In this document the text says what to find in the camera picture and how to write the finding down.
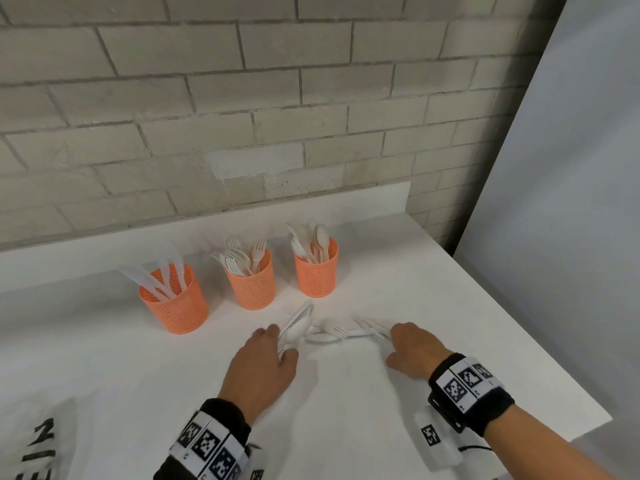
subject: white wall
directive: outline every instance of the white wall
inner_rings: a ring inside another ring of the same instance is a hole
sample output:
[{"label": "white wall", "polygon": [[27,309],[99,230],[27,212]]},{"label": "white wall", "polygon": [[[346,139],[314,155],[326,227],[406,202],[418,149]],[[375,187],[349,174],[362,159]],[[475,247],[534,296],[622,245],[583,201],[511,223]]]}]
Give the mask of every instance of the white wall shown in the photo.
[{"label": "white wall", "polygon": [[577,441],[640,460],[640,0],[569,0],[455,254],[614,421]]}]

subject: black sleeve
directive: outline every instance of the black sleeve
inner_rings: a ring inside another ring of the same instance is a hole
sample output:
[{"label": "black sleeve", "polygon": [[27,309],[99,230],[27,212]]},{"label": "black sleeve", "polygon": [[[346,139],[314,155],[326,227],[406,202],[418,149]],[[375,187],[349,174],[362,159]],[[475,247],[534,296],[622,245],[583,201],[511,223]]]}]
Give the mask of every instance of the black sleeve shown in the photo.
[{"label": "black sleeve", "polygon": [[[216,419],[238,442],[246,445],[251,427],[244,421],[242,411],[224,399],[207,399],[200,411]],[[194,476],[172,456],[168,456],[154,475],[154,480],[194,480]]]}]

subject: wristband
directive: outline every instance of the wristband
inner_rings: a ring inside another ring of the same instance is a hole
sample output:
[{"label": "wristband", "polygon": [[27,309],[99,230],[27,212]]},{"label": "wristband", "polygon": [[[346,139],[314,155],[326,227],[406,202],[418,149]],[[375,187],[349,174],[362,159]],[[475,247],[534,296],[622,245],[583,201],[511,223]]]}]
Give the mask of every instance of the wristband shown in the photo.
[{"label": "wristband", "polygon": [[182,430],[169,454],[198,480],[236,480],[248,462],[244,446],[203,411]]},{"label": "wristband", "polygon": [[487,425],[515,404],[496,379],[477,359],[452,354],[429,379],[429,404],[457,432],[469,427],[484,436]]}]

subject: left hand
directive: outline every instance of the left hand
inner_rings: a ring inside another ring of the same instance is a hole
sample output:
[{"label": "left hand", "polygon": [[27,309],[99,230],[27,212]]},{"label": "left hand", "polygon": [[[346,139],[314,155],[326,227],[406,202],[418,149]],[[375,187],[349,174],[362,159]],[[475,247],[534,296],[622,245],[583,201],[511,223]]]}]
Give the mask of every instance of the left hand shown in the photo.
[{"label": "left hand", "polygon": [[278,357],[277,325],[259,328],[231,360],[219,399],[234,403],[252,426],[260,414],[288,389],[296,376],[298,351]]}]

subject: black cable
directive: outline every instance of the black cable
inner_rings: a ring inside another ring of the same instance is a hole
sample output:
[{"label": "black cable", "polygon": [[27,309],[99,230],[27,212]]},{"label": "black cable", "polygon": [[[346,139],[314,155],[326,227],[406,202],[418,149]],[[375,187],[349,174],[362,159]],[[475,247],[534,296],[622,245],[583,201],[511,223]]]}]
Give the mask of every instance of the black cable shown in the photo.
[{"label": "black cable", "polygon": [[460,448],[458,448],[458,451],[467,451],[467,450],[489,450],[489,451],[493,451],[488,446],[480,446],[480,445],[460,446]]}]

